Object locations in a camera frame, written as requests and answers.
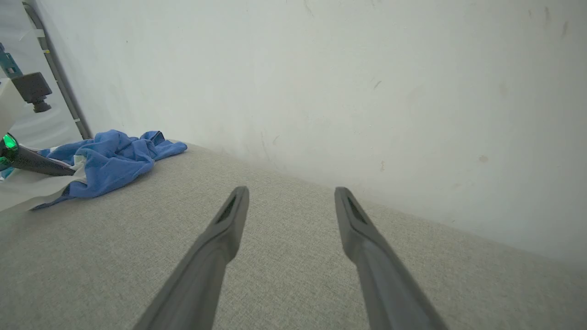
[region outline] dark mark on wall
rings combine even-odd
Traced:
[[[562,26],[561,39],[565,39],[566,33],[569,31],[569,21],[566,21]]]
[[[271,161],[271,157],[269,157],[269,154],[267,153],[267,149],[265,148],[265,139],[263,137],[263,132],[261,132],[261,145],[263,146],[263,152],[265,153],[265,156],[267,156],[267,160]]]
[[[548,7],[544,7],[544,27],[547,28],[550,25],[550,22],[550,9],[548,9]]]
[[[308,15],[310,15],[311,17],[314,17],[314,13],[312,12],[312,10],[310,9],[310,6],[308,5],[308,0],[303,0],[303,5],[304,5],[304,7],[306,7],[306,12],[308,13]]]

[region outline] gray fabric surface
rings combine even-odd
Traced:
[[[368,329],[333,189],[189,146],[91,200],[0,217],[1,329],[129,329],[230,191],[251,202],[215,329]],[[586,274],[361,200],[451,329],[585,329]]]

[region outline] wall stain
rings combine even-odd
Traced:
[[[561,39],[565,39],[566,34],[569,32],[569,21],[566,21],[562,26]]]
[[[314,17],[314,13],[312,12],[312,10],[310,9],[310,6],[308,5],[308,0],[303,0],[303,5],[304,5],[304,7],[306,7],[306,12],[308,13],[308,15],[310,15],[311,17]]]
[[[263,136],[263,132],[261,132],[261,145],[263,146],[263,152],[265,153],[265,156],[267,156],[267,160],[271,161],[271,157],[269,157],[269,153],[267,153],[267,149],[265,148],[265,138]]]
[[[505,84],[505,82],[501,82],[500,83],[500,94],[501,94],[501,97],[503,97],[504,99],[507,99],[509,93],[510,93],[510,89],[508,88],[508,86]]]
[[[445,221],[445,223],[447,223],[447,222],[449,222],[449,221],[450,221],[451,223],[453,223],[455,220],[456,220],[456,217],[455,217],[454,210],[451,210],[451,211],[449,211],[449,212],[446,214],[446,216],[444,217],[444,221]]]
[[[544,28],[547,28],[550,25],[551,20],[550,9],[544,7]]]

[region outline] green light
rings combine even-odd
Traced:
[[[15,149],[18,146],[18,144],[16,143],[16,140],[12,136],[10,136],[8,134],[6,134],[4,136],[4,145],[8,149]]]

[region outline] blue towel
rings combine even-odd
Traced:
[[[161,132],[150,131],[140,138],[128,137],[117,130],[98,133],[92,140],[65,144],[54,151],[44,149],[39,154],[73,165],[73,156],[86,157],[87,184],[72,182],[57,200],[37,206],[47,207],[75,197],[90,198],[104,195],[132,182],[150,171],[156,160],[182,153],[185,143],[167,141]]]

